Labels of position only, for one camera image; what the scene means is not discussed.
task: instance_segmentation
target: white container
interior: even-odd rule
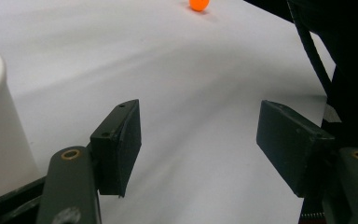
[[[0,196],[39,177],[0,57]]]

